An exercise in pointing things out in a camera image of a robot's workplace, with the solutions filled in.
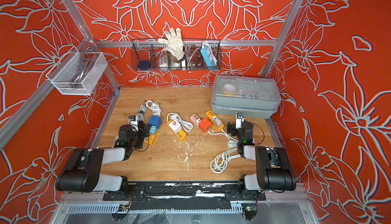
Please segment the red cube plug adapter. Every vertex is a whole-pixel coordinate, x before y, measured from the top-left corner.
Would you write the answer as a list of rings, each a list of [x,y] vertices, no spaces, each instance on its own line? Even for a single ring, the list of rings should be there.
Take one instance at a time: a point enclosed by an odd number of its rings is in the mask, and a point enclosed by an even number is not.
[[[208,133],[208,131],[211,128],[211,122],[207,118],[203,118],[199,124],[198,128],[203,132],[203,133]]]

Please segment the white cube plug adapter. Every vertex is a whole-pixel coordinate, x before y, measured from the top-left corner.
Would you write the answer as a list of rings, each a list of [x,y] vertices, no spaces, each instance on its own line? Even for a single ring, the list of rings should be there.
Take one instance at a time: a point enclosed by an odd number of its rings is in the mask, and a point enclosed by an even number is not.
[[[178,133],[182,129],[181,124],[175,120],[169,121],[168,126],[174,133]]]

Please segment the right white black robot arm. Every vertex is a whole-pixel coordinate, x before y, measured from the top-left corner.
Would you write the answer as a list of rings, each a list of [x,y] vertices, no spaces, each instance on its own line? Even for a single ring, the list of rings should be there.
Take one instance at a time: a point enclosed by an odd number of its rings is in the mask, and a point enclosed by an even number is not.
[[[245,120],[243,113],[236,113],[236,121],[227,124],[227,131],[237,137],[238,155],[256,163],[254,174],[243,175],[239,179],[241,191],[285,192],[296,189],[297,181],[286,150],[256,144],[253,138],[254,124]]]

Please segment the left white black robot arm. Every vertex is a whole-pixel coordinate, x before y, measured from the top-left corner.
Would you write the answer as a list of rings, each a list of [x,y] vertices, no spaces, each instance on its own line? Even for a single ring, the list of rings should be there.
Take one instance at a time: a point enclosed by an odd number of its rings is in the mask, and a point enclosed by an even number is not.
[[[128,124],[122,125],[118,138],[111,148],[74,149],[58,176],[55,188],[63,192],[119,192],[129,195],[125,176],[112,176],[101,172],[102,166],[126,161],[134,151],[134,145],[149,135],[143,116],[129,116]]]

